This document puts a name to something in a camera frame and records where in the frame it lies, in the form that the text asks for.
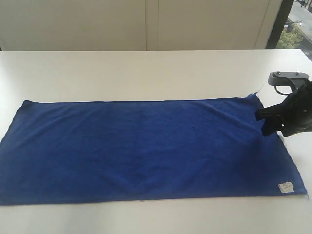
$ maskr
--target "white table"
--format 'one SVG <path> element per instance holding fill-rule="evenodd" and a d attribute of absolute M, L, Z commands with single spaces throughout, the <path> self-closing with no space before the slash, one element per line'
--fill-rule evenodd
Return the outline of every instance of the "white table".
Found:
<path fill-rule="evenodd" d="M 185 100 L 256 92 L 265 106 L 283 96 L 271 71 L 312 75 L 300 50 L 1 52 L 0 138 L 25 99 L 38 102 Z M 285 139 L 312 191 L 312 133 Z M 176 199 L 0 207 L 1 234 L 310 234 L 304 196 Z"/>

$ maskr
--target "microfiber towel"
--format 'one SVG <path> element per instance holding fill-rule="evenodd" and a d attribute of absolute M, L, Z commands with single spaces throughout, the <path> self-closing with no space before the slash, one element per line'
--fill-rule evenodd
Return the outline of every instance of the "microfiber towel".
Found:
<path fill-rule="evenodd" d="M 262 136 L 262 107 L 255 94 L 25 101 L 0 144 L 0 204 L 305 194 L 279 136 Z"/>

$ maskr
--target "towel label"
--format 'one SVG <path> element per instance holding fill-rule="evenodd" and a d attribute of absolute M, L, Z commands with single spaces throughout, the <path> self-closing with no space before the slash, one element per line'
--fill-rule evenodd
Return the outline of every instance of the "towel label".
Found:
<path fill-rule="evenodd" d="M 279 189 L 281 190 L 281 192 L 284 193 L 290 193 L 290 192 L 294 192 L 293 190 L 293 184 L 291 182 L 286 182 L 283 184 L 279 184 L 278 185 Z"/>

